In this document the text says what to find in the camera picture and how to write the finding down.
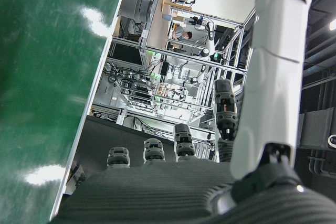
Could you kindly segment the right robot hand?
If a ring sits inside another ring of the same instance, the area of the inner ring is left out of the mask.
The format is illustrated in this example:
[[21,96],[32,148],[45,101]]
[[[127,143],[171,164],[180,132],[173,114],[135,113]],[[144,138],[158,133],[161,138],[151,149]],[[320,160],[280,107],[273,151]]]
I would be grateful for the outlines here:
[[52,223],[335,223],[335,203],[294,171],[311,0],[256,0],[257,20],[229,162],[189,155],[109,168]]

